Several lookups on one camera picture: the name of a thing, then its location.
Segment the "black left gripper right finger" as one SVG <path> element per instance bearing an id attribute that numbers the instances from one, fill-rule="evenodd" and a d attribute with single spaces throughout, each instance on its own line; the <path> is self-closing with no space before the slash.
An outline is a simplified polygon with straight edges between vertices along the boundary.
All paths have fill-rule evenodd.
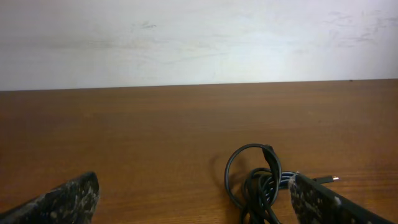
<path id="1" fill-rule="evenodd" d="M 299 223 L 392 224 L 302 174 L 290 178 L 289 192 Z"/>

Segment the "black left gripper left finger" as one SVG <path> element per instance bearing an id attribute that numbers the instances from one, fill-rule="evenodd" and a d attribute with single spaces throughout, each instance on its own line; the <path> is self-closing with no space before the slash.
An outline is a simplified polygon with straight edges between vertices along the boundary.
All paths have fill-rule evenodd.
<path id="1" fill-rule="evenodd" d="M 1 214 L 1 224 L 91 223 L 100 198 L 95 172 L 86 172 Z"/>

